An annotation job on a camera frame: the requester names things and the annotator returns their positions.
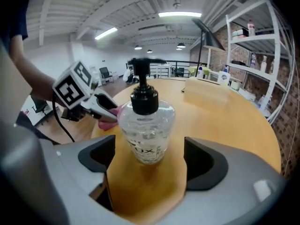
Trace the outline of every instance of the bottle on shelf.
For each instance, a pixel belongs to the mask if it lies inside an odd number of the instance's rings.
[[[217,77],[217,83],[227,86],[229,83],[230,76],[231,75],[227,72],[227,69],[224,68],[223,71],[219,72],[219,76]]]
[[[224,68],[223,72],[226,72],[226,73],[229,72],[229,67],[228,67],[228,65],[225,65],[225,68]]]
[[[250,19],[248,22],[248,32],[249,32],[249,37],[255,36],[255,28],[252,20]]]
[[[147,84],[146,75],[153,62],[164,63],[157,59],[130,61],[140,84],[133,90],[131,101],[123,105],[118,114],[118,124],[135,157],[143,164],[155,164],[163,158],[175,119],[171,104],[158,99],[158,92]]]
[[[271,102],[272,102],[272,96],[270,97],[269,101],[268,101],[268,106],[271,106]]]
[[[260,108],[262,106],[263,100],[264,100],[264,95],[262,95],[262,97],[258,100],[257,106],[258,108]]]
[[[202,70],[202,67],[199,67],[198,73],[197,73],[197,77],[198,78],[203,78],[204,75],[204,71]]]
[[[264,56],[261,63],[261,72],[265,73],[266,67],[267,67],[267,56]]]
[[[254,68],[255,63],[256,63],[256,54],[253,52],[251,55],[250,67]]]
[[[274,69],[274,60],[272,61],[271,67],[270,67],[270,70],[269,70],[269,74],[270,74],[270,75],[273,74],[273,69]]]

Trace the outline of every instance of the round wooden table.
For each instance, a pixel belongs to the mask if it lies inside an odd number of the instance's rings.
[[[168,150],[157,166],[144,166],[137,162],[118,126],[104,132],[96,123],[93,129],[93,138],[116,135],[116,154],[107,171],[112,206],[118,215],[132,222],[153,223],[183,198],[186,185],[186,165],[183,160],[185,136],[252,152],[280,172],[281,157],[276,136],[256,107],[233,91],[228,91],[227,102],[222,108],[209,97],[200,99],[200,103],[195,105],[181,92],[185,87],[184,80],[147,81],[158,91],[159,98],[171,103],[176,112]],[[137,84],[118,93],[114,101],[118,105],[128,102],[135,86]],[[156,181],[159,177],[156,174],[164,177],[163,186]],[[176,187],[172,195],[165,195],[166,190],[162,187],[166,187],[166,184]]]

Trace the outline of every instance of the fluorescent ceiling light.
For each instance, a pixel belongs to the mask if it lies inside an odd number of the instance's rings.
[[[190,17],[201,17],[201,13],[191,13],[191,12],[166,12],[159,13],[160,17],[169,17],[169,16],[190,16]]]
[[[111,34],[111,33],[115,32],[115,31],[117,31],[117,30],[118,30],[118,29],[116,29],[116,28],[109,29],[109,30],[107,30],[107,31],[105,31],[105,32],[103,32],[103,33],[101,33],[101,34],[99,34],[97,37],[95,37],[95,39],[96,39],[96,40],[99,40],[99,39],[101,39],[101,38],[107,36],[108,34]]]
[[[135,50],[141,50],[141,49],[142,49],[141,46],[139,46],[139,45],[136,45],[136,46],[135,46]]]

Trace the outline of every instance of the brick wall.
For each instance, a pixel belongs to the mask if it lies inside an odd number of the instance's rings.
[[[189,59],[191,62],[198,62],[199,51],[200,51],[200,44],[198,44],[196,47],[191,49],[190,59]],[[208,49],[206,47],[203,47],[201,50],[200,62],[207,63],[207,58],[208,58]]]
[[[232,31],[238,30],[239,26],[232,24],[231,29]],[[222,71],[224,69],[225,64],[227,63],[227,48],[228,48],[227,27],[224,26],[219,31],[217,31],[215,33],[215,36],[220,41],[222,46],[225,48],[226,52],[216,52],[214,50],[211,51],[210,69],[213,71]],[[192,61],[195,60],[194,57],[196,57],[196,51],[198,51],[199,54],[199,48],[196,49],[195,47],[194,49],[191,50],[191,60],[193,59]],[[299,61],[297,62],[297,68],[300,71],[299,54],[300,52],[299,50],[297,50],[296,57],[298,58]],[[248,50],[242,47],[238,47],[232,51],[231,58],[232,60],[239,60],[247,64],[248,56],[249,56]],[[274,59],[273,56],[267,56],[267,68],[266,68],[267,73],[270,70],[270,65],[273,59]],[[256,64],[255,64],[256,69],[260,69],[260,64],[262,60],[263,60],[262,55],[256,56]],[[231,67],[229,73],[233,77],[236,77],[242,81],[244,80],[245,72],[242,70]],[[288,61],[281,60],[277,79],[284,86],[286,86],[289,73],[290,73],[290,69],[289,69]],[[248,78],[245,81],[245,89],[248,90],[249,92],[254,93],[256,95],[257,100],[262,95],[266,94],[268,87],[269,87],[269,83],[267,81],[264,81],[252,75],[248,75]],[[271,112],[277,108],[277,106],[281,101],[282,96],[283,96],[283,91],[275,87],[272,93],[272,102],[269,107],[269,110]],[[272,125],[272,128],[278,139],[279,149],[281,153],[281,173],[285,177],[289,177],[292,174],[293,169],[296,167],[297,161],[299,160],[300,157],[300,117],[298,118],[298,123],[296,128],[297,109],[298,109],[298,83],[297,83],[297,76],[295,72],[293,76],[291,89],[287,96],[286,102]],[[296,135],[291,150],[291,144],[292,144],[295,128],[296,128]]]

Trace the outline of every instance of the white ceiling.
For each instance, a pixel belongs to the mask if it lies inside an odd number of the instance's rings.
[[[30,0],[27,11],[29,39],[74,33],[75,39],[91,40],[112,27],[110,42],[127,45],[155,45],[184,42],[193,44],[199,29],[190,17],[164,17],[175,11],[175,0]],[[177,0],[177,11],[200,12],[212,26],[245,0]]]

